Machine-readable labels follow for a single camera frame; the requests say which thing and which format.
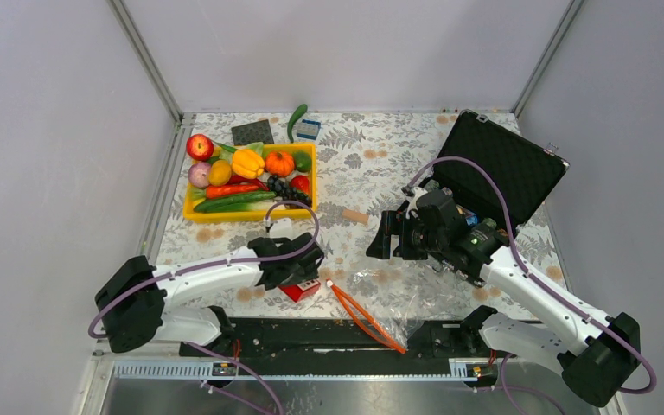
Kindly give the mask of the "clear zip top bag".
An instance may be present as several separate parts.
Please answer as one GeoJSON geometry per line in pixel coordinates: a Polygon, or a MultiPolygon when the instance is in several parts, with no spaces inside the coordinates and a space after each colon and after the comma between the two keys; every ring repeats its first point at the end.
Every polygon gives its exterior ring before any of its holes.
{"type": "Polygon", "coordinates": [[[324,284],[363,333],[400,354],[426,320],[448,318],[455,304],[448,285],[426,283],[416,269],[365,268],[324,284]]]}

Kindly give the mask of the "purple fake onion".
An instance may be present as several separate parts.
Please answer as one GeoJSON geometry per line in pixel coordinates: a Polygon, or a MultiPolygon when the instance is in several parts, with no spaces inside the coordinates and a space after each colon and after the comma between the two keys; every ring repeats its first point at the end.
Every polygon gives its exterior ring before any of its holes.
{"type": "Polygon", "coordinates": [[[211,165],[206,162],[197,162],[194,163],[188,170],[188,181],[189,183],[198,189],[207,188],[209,183],[209,173],[211,170],[211,165]]]}

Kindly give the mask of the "orange fake carrot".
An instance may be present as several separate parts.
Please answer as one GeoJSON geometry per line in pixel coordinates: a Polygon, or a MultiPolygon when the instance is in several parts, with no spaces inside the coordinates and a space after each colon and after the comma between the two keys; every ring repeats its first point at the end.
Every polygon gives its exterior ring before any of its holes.
{"type": "Polygon", "coordinates": [[[232,184],[205,189],[205,196],[209,200],[220,199],[231,195],[240,195],[260,190],[257,184],[232,184]]]}

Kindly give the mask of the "dark green fake pepper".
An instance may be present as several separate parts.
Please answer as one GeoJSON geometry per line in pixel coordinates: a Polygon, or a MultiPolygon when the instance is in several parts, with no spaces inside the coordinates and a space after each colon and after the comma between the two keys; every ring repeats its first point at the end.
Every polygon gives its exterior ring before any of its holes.
{"type": "Polygon", "coordinates": [[[306,114],[308,111],[308,105],[307,104],[301,104],[299,105],[294,112],[290,115],[289,121],[287,123],[286,127],[286,133],[287,137],[290,143],[294,142],[294,137],[293,137],[293,128],[295,124],[306,114]]]}

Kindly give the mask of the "yellow fake bell pepper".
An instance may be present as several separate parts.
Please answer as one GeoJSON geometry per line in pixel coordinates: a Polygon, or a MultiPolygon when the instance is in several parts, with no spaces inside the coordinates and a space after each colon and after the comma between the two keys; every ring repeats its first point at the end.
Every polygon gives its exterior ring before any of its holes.
{"type": "Polygon", "coordinates": [[[253,150],[237,150],[233,153],[231,168],[237,176],[256,179],[265,173],[265,160],[253,150]]]}

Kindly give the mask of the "red fake apple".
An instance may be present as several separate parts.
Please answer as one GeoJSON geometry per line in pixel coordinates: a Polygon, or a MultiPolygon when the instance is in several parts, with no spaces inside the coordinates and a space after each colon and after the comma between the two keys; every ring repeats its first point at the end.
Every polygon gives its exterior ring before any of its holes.
{"type": "Polygon", "coordinates": [[[198,162],[206,162],[214,153],[214,143],[203,134],[194,134],[186,142],[187,155],[198,162]]]}

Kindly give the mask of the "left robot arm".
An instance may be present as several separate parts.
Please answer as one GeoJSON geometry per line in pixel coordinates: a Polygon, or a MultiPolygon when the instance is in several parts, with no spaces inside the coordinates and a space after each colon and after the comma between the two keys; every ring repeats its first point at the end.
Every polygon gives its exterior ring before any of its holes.
{"type": "Polygon", "coordinates": [[[150,342],[192,342],[222,355],[233,346],[219,306],[188,302],[235,288],[273,290],[318,276],[325,258],[310,233],[295,239],[259,237],[225,255],[185,264],[152,265],[144,255],[126,260],[96,293],[98,314],[88,333],[116,354],[150,342]]]}

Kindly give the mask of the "blue grey small box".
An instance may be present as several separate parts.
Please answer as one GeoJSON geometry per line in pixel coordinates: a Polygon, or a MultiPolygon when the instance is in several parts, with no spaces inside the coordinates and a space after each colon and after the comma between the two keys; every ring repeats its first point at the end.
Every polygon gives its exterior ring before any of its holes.
{"type": "Polygon", "coordinates": [[[321,123],[314,120],[301,119],[296,123],[295,128],[297,137],[316,140],[321,130],[321,123]]]}

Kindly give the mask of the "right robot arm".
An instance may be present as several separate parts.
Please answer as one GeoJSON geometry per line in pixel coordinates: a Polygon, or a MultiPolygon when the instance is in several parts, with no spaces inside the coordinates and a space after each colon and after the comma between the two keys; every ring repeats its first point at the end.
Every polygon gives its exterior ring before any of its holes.
{"type": "Polygon", "coordinates": [[[491,348],[533,361],[559,375],[589,405],[606,406],[638,368],[640,326],[573,296],[511,249],[508,233],[490,218],[473,223],[442,189],[415,188],[397,210],[386,210],[366,251],[370,258],[437,259],[471,284],[492,284],[529,310],[538,329],[481,306],[462,322],[469,354],[491,348]]]}

